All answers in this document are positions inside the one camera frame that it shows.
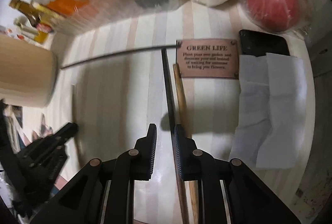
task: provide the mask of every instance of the wooden dowel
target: wooden dowel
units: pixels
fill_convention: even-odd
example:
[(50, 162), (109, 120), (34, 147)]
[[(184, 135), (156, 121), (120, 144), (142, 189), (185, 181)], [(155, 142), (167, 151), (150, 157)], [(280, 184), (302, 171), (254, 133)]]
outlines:
[[(189, 123), (189, 119), (188, 119), (186, 97), (185, 97), (185, 92), (183, 89), (183, 83), (182, 83), (180, 69), (179, 69), (178, 64), (173, 65), (173, 71), (174, 71), (174, 77), (175, 77), (175, 87), (176, 87), (176, 95), (178, 98), (181, 125), (185, 130), (186, 137), (191, 138), (192, 131), (191, 131), (190, 123)], [(190, 199), (191, 199), (191, 205), (192, 205), (193, 215), (194, 215), (194, 224), (198, 224), (198, 185), (197, 185), (197, 181), (189, 181), (189, 191), (190, 191)]]

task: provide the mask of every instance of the smartphone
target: smartphone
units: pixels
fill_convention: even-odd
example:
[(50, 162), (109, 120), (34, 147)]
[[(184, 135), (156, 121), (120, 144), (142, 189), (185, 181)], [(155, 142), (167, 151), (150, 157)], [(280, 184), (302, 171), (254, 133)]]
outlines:
[(265, 56), (266, 53), (289, 55), (286, 39), (279, 35), (240, 30), (242, 54)]

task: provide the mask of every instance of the white container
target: white container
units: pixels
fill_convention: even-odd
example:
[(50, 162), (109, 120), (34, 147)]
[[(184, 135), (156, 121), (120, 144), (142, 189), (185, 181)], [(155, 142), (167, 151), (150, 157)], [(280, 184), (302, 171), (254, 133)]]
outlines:
[(0, 34), (0, 99), (6, 104), (46, 106), (56, 73), (57, 60), (51, 51)]

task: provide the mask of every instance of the red tomato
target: red tomato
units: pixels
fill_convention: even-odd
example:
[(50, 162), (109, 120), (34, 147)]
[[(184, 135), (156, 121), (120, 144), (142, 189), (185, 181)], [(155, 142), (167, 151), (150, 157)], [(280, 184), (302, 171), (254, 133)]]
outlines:
[(267, 30), (283, 32), (299, 21), (298, 0), (247, 0), (247, 2), (251, 17)]

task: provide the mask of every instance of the orange package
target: orange package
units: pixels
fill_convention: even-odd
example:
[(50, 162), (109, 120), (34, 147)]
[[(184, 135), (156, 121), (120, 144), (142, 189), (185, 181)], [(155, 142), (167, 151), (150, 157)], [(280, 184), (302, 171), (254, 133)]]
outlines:
[(88, 3), (89, 0), (54, 0), (49, 2), (47, 7), (58, 13), (70, 16)]

